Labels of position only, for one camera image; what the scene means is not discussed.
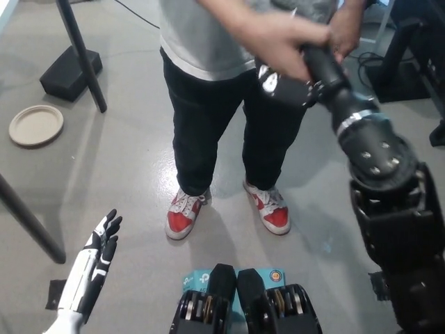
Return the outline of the person's right hand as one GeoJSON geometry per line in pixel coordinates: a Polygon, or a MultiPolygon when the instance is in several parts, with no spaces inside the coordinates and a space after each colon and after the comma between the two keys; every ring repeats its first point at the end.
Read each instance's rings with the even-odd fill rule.
{"type": "Polygon", "coordinates": [[[253,14],[234,33],[239,42],[279,74],[309,81],[311,79],[299,46],[326,45],[331,30],[326,24],[285,13],[253,14]]]}

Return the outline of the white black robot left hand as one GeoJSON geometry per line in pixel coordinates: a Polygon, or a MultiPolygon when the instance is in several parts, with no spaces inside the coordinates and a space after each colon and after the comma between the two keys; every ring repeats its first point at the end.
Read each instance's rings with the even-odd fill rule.
{"type": "Polygon", "coordinates": [[[112,209],[92,231],[79,251],[66,280],[59,310],[71,310],[87,321],[94,308],[115,255],[122,217],[112,209]]]}

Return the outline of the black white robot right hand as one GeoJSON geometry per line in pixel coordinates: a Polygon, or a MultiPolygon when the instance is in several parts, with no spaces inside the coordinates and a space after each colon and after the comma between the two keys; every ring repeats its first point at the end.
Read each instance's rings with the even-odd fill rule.
{"type": "Polygon", "coordinates": [[[354,113],[378,110],[375,102],[356,93],[329,47],[304,45],[303,61],[312,81],[304,83],[278,74],[271,66],[256,59],[257,77],[266,96],[294,107],[322,104],[332,114],[332,127],[354,113]]]}

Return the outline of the person's left hand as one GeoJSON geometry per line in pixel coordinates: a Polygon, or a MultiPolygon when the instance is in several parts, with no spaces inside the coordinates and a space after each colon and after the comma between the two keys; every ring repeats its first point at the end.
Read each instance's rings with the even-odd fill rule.
{"type": "Polygon", "coordinates": [[[332,50],[338,63],[357,48],[361,24],[362,12],[349,5],[340,7],[330,20],[332,50]]]}

